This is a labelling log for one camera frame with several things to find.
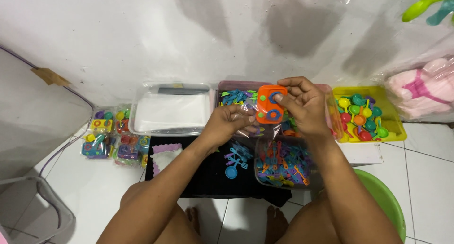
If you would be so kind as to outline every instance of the orange toy stove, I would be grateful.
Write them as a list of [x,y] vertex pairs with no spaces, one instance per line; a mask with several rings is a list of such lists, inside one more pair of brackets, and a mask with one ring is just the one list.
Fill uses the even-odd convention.
[[287,89],[280,85],[264,85],[258,89],[256,119],[261,124],[278,124],[284,116],[284,107],[273,97],[276,94],[287,95]]

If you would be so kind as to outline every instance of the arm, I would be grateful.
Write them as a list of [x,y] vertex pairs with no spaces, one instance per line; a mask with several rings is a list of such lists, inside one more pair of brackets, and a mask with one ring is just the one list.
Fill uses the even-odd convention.
[[275,100],[295,117],[317,163],[328,195],[333,223],[344,244],[401,244],[383,210],[367,191],[331,136],[325,121],[325,96],[304,77],[278,81],[287,96]]
[[120,207],[97,243],[154,243],[202,161],[237,130],[255,121],[253,116],[239,117],[240,108],[239,105],[216,108],[200,136]]

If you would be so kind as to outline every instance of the person's right hand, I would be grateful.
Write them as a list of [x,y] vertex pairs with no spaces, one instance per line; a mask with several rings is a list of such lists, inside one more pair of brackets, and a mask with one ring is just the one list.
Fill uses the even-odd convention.
[[274,100],[287,108],[304,139],[329,137],[325,119],[325,94],[306,77],[290,77],[277,81],[288,90],[287,96],[277,94]]

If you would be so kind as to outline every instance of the fingernail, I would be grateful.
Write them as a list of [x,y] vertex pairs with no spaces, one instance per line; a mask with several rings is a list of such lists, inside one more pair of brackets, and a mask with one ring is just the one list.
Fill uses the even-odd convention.
[[274,100],[276,100],[276,101],[281,101],[283,98],[284,98],[284,96],[282,94],[274,95]]

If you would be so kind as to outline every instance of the foot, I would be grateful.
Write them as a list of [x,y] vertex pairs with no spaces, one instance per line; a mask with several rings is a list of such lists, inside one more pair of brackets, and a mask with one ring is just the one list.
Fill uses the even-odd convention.
[[194,228],[194,230],[196,230],[196,233],[200,235],[200,224],[198,221],[198,211],[196,207],[187,208],[185,210],[185,213],[190,223],[192,224],[192,227]]
[[288,228],[287,219],[284,217],[284,213],[279,208],[274,209],[273,206],[269,206],[266,211],[267,222],[266,222],[266,236],[265,244],[275,244]]

